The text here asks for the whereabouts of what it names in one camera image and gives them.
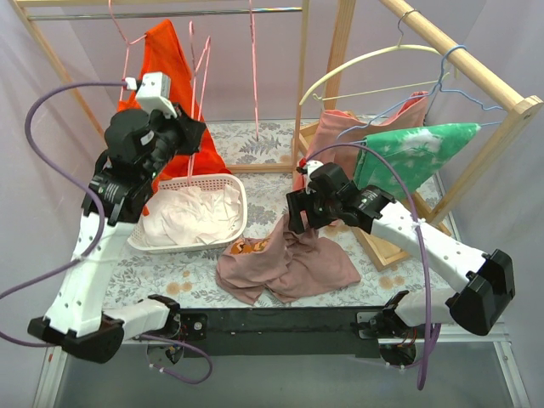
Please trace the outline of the dusty pink t shirt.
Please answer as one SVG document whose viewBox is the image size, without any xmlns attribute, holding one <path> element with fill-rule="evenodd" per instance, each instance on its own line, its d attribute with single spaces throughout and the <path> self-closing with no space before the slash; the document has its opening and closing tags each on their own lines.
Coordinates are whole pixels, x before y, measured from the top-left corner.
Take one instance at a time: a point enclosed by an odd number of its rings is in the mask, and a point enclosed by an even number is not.
<svg viewBox="0 0 544 408">
<path fill-rule="evenodd" d="M 265 290 L 279 301 L 333 292 L 360 283 L 349 255 L 307 228 L 297 235 L 283 215 L 264 238 L 240 238 L 218 258 L 215 280 L 239 301 L 253 305 Z"/>
</svg>

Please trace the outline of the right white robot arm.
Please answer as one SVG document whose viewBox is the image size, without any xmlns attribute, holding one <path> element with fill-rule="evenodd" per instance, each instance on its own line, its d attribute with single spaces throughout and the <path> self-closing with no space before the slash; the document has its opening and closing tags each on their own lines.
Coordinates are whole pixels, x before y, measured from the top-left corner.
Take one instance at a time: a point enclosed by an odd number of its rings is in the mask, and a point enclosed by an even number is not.
<svg viewBox="0 0 544 408">
<path fill-rule="evenodd" d="M 505 252 L 482 252 L 413 220 L 389 193 L 374 185 L 358 188 L 335 163 L 309 161 L 298 172 L 303 188 L 286 196 L 289 230 L 301 234 L 341 220 L 419 258 L 449 285 L 431 297 L 437 322 L 485 336 L 513 300 L 513 261 Z"/>
</svg>

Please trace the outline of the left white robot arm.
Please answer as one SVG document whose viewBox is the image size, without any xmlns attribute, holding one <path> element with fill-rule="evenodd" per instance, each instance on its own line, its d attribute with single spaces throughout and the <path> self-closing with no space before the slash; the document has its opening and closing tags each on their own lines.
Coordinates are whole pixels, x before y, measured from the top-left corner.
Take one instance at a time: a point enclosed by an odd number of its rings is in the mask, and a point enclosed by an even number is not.
<svg viewBox="0 0 544 408">
<path fill-rule="evenodd" d="M 110 119 L 107 148 L 95 162 L 82 202 L 75 265 L 44 316 L 29 322 L 30 335 L 78 359 L 104 364 L 127 339 L 154 334 L 170 340 L 179 334 L 180 306 L 169 297 L 149 295 L 112 310 L 105 310 L 103 301 L 154 182 L 173 158 L 199 150 L 206 129 L 178 103 L 122 110 Z"/>
</svg>

